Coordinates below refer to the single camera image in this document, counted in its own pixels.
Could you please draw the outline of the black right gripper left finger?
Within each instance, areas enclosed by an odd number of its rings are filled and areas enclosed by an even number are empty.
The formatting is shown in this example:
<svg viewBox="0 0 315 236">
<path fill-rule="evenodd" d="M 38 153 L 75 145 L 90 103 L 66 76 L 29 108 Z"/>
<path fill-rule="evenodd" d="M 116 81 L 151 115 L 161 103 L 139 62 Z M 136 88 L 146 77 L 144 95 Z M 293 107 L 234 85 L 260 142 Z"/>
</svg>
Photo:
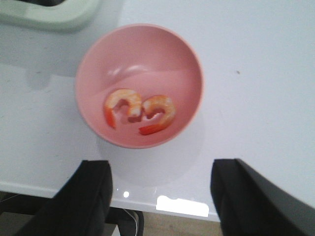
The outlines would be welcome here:
<svg viewBox="0 0 315 236">
<path fill-rule="evenodd" d="M 81 162 L 78 169 L 35 216 L 21 236 L 100 236 L 112 199 L 108 161 Z"/>
</svg>

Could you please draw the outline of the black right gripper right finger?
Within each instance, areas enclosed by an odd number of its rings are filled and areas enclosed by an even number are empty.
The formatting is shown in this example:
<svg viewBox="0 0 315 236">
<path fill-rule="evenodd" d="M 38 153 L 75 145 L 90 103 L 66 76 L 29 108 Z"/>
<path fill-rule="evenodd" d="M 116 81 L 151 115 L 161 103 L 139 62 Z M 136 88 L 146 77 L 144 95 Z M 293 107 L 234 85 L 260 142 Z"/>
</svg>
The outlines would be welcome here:
<svg viewBox="0 0 315 236">
<path fill-rule="evenodd" d="M 216 159 L 210 192 L 225 236 L 313 236 L 315 210 L 241 159 Z"/>
</svg>

